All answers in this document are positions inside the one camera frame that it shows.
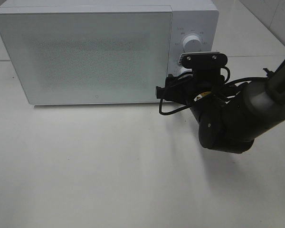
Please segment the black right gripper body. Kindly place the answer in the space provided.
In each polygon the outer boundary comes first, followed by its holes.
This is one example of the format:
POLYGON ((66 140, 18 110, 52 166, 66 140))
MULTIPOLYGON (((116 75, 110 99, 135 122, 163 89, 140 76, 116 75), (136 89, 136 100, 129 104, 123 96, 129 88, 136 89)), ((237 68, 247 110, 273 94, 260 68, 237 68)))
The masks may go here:
POLYGON ((165 100, 182 105, 191 105, 197 95, 220 88, 224 84, 224 81, 225 78, 222 75, 188 75, 178 80, 176 77, 169 76, 165 80, 165 85, 169 86, 165 93, 165 100))

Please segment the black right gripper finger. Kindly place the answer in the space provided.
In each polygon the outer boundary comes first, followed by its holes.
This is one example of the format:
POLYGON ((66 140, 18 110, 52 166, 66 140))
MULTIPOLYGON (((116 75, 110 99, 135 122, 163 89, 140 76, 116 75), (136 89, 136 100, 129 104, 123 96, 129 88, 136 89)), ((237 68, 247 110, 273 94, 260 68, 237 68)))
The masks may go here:
POLYGON ((155 95, 157 99, 164 99, 166 94, 166 87, 155 87, 155 95))

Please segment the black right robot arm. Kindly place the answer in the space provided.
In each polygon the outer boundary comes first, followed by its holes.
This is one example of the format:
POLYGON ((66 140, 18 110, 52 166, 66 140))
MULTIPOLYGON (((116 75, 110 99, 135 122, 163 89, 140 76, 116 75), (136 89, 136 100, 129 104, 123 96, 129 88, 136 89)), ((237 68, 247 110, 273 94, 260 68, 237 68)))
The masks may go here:
POLYGON ((156 97, 191 110, 202 147, 241 154, 285 121, 285 59, 265 77, 236 80, 221 74, 227 62, 220 52, 183 53, 179 64, 185 71, 168 75, 165 86, 156 87, 156 97))

